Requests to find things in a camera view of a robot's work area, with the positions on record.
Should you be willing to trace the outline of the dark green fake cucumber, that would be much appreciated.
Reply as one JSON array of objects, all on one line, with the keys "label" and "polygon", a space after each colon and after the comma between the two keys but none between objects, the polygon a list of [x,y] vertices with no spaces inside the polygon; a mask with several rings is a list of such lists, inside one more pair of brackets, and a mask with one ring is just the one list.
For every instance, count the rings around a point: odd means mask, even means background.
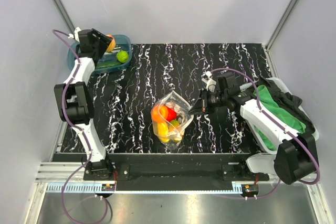
[{"label": "dark green fake cucumber", "polygon": [[105,61],[105,62],[99,62],[97,64],[97,69],[103,69],[103,68],[113,68],[115,66],[121,65],[121,62],[119,61]]}]

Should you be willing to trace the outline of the yellow fake fruit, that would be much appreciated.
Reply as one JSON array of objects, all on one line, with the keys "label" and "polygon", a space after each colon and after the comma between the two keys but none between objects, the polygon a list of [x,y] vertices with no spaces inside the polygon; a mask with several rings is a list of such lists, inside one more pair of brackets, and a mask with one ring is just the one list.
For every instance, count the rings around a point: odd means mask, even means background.
[{"label": "yellow fake fruit", "polygon": [[113,35],[111,34],[107,34],[107,37],[110,37],[111,38],[111,42],[110,44],[108,45],[107,49],[106,49],[106,52],[112,52],[114,49],[115,49],[115,46],[116,46],[116,40],[114,38]]}]

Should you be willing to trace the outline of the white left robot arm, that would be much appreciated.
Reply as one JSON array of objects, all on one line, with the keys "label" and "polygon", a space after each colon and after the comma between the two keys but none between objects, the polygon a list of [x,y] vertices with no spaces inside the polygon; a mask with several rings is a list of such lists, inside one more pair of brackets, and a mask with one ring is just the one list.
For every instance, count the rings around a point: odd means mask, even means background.
[{"label": "white left robot arm", "polygon": [[79,27],[67,36],[78,44],[76,48],[69,48],[75,56],[69,77],[54,86],[59,116],[75,131],[85,149],[84,180],[108,180],[113,176],[114,167],[94,125],[94,105],[87,83],[113,38],[93,28]]}]

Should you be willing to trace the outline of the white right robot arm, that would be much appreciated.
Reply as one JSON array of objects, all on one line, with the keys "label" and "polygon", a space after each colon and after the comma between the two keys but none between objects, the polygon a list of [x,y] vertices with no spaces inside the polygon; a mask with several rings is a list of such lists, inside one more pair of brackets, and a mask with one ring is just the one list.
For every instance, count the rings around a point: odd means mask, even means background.
[{"label": "white right robot arm", "polygon": [[282,122],[261,103],[258,90],[249,92],[240,86],[234,76],[237,70],[221,68],[223,74],[213,80],[213,71],[203,78],[206,87],[200,90],[198,100],[189,110],[190,115],[211,114],[216,108],[227,107],[255,127],[272,142],[273,151],[257,153],[238,167],[239,176],[250,180],[256,174],[276,175],[282,182],[313,185],[319,182],[316,140],[313,134],[299,133]]}]

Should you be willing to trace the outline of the green fake lime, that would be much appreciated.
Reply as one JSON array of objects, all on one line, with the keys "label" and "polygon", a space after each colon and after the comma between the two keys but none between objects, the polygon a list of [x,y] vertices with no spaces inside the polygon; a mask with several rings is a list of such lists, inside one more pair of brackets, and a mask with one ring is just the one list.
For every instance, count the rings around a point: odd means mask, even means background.
[{"label": "green fake lime", "polygon": [[127,51],[120,51],[116,55],[118,62],[120,63],[126,63],[129,60],[129,54]]}]

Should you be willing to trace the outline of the clear polka dot zip bag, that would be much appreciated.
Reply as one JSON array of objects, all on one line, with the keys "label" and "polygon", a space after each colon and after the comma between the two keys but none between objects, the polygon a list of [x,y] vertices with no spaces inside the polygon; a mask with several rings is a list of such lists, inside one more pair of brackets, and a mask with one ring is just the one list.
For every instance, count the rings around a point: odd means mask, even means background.
[{"label": "clear polka dot zip bag", "polygon": [[151,110],[154,135],[174,150],[182,142],[186,128],[193,120],[191,105],[175,91],[159,99]]}]

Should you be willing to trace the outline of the orange fake fruit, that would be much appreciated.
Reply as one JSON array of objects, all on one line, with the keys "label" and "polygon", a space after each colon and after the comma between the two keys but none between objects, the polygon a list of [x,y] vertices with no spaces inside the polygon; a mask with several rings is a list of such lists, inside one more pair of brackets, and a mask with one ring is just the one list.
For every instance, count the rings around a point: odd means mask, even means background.
[{"label": "orange fake fruit", "polygon": [[168,107],[165,105],[156,105],[151,112],[151,118],[154,122],[164,122],[168,115]]}]

